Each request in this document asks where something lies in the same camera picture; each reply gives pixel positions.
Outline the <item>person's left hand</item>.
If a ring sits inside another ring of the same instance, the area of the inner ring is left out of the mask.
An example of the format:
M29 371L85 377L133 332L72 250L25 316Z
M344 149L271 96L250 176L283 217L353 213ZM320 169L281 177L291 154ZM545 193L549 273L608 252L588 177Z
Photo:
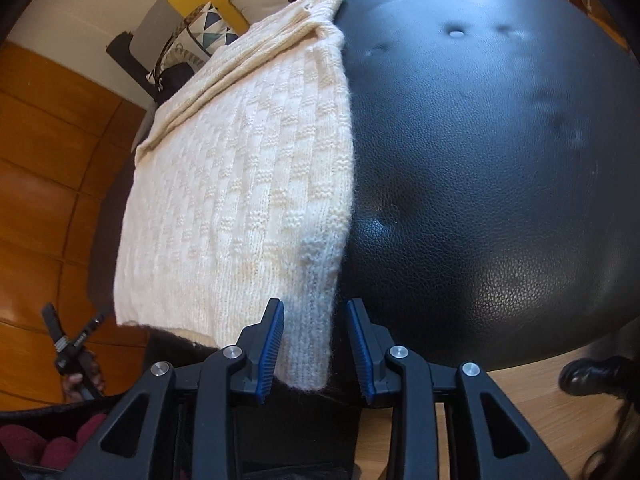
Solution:
M91 356L91 382L93 383L96 390L98 390L100 393L104 393L105 382L103 379L100 364L96 360L96 354L90 351L89 356ZM81 373L62 376L61 387L65 403L77 403L84 400L84 397L81 394L81 390L82 388L84 388L84 380L82 379Z

